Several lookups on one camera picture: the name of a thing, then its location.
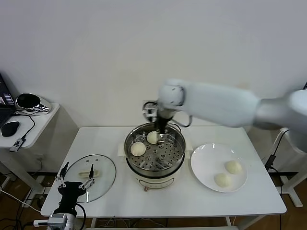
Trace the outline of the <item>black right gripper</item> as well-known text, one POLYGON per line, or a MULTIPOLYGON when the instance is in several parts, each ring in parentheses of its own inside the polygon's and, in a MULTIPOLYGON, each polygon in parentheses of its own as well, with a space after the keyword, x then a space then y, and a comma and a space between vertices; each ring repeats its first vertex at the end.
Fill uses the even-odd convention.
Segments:
POLYGON ((164 143, 166 139, 165 127, 167 123, 172 120, 173 112, 167 110, 158 110, 155 121, 155 128, 157 130, 157 143, 164 143))

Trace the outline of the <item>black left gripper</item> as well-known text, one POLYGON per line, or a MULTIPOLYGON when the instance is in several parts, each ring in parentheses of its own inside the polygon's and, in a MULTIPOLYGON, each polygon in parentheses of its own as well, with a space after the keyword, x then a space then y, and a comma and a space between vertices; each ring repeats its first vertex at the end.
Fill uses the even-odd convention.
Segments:
POLYGON ((88 180, 82 182, 65 182, 64 177, 66 175, 69 163, 60 170, 58 175, 55 177, 58 184, 58 192, 62 195, 57 213, 77 213, 75 210, 78 197, 83 195, 83 190, 87 190, 94 184, 94 165, 92 164, 88 180))

